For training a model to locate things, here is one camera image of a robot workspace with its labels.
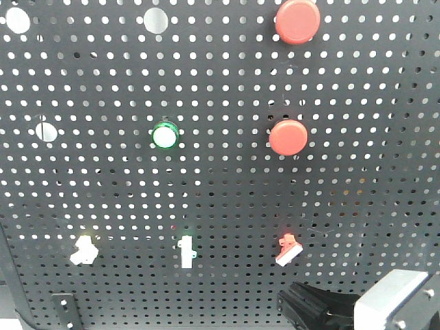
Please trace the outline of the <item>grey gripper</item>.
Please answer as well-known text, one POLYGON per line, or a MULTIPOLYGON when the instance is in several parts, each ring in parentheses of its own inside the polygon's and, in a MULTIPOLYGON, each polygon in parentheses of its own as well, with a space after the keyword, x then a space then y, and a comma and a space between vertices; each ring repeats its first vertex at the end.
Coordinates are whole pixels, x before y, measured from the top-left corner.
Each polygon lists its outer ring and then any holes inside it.
POLYGON ((394 269, 361 297, 294 282, 276 309, 295 329, 438 329, 439 275, 394 269))

